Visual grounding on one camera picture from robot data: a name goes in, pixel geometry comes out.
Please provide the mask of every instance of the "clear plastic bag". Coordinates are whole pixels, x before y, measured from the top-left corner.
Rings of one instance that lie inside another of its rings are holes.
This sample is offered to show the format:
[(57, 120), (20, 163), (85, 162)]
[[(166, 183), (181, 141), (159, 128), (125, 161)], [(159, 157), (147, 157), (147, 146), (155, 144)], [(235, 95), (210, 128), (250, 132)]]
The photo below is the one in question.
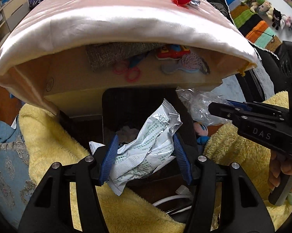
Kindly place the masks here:
[(182, 89), (178, 87), (176, 89), (178, 98), (188, 109), (192, 119), (200, 122), (206, 126), (220, 125), (227, 123), (228, 120), (213, 116), (208, 111), (210, 103), (223, 103), (232, 106), (227, 100), (220, 96), (217, 96), (213, 92), (202, 92), (197, 89)]

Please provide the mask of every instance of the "metal screw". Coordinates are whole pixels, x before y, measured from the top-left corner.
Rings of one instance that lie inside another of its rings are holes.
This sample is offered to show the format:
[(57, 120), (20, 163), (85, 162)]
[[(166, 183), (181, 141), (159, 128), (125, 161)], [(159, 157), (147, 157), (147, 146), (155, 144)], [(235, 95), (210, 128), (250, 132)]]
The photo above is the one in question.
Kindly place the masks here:
[(53, 169), (57, 169), (57, 168), (59, 168), (60, 167), (60, 163), (59, 162), (54, 162), (53, 164), (52, 164), (52, 168)]
[(84, 159), (86, 162), (92, 162), (94, 160), (94, 158), (92, 156), (87, 156)]
[(201, 162), (205, 162), (206, 161), (206, 157), (205, 156), (199, 156), (198, 160)]
[(232, 166), (234, 169), (239, 169), (239, 168), (240, 168), (240, 165), (239, 165), (238, 163), (236, 163), (236, 162), (233, 162), (233, 163), (231, 164), (231, 166)]

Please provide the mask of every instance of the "human hand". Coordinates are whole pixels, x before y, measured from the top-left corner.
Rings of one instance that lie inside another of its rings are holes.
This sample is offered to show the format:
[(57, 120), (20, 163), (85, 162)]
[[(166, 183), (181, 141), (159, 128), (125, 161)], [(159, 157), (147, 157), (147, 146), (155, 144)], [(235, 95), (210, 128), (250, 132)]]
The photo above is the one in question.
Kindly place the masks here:
[(268, 185), (272, 190), (280, 185), (281, 179), (279, 175), (281, 171), (287, 175), (292, 175), (292, 160), (286, 159), (281, 162), (277, 159), (277, 153), (271, 151)]

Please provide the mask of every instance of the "knitted striped blanket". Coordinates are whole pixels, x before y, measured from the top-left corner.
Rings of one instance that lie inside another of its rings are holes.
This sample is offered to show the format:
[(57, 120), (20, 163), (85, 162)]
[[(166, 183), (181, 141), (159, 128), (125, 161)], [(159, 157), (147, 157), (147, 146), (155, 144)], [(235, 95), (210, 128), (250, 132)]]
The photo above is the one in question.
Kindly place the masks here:
[(252, 13), (247, 5), (242, 5), (240, 0), (226, 0), (226, 2), (235, 26), (246, 39), (271, 52), (281, 45), (274, 31), (257, 13)]

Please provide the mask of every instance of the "blue patterned cushion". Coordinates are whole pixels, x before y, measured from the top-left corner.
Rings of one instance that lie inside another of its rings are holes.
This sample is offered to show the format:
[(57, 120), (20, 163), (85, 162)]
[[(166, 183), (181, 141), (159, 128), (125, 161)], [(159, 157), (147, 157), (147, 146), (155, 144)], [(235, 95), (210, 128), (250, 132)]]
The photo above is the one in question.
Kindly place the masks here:
[(0, 143), (0, 211), (17, 229), (36, 185), (29, 178), (29, 154), (18, 126), (15, 131), (15, 141)]

